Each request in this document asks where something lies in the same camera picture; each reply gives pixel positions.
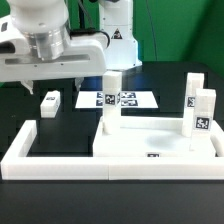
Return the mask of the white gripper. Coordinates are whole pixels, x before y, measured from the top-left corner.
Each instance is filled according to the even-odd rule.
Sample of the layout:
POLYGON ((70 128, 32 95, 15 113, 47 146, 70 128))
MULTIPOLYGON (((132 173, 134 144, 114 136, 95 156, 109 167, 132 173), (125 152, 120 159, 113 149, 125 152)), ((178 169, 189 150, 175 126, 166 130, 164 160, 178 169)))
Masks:
POLYGON ((33 93, 33 81, 75 78, 79 91, 83 77, 107 70, 105 33, 90 30, 71 35, 67 24, 48 32, 21 32, 11 16, 0 19, 0 82, 21 81, 33 93))

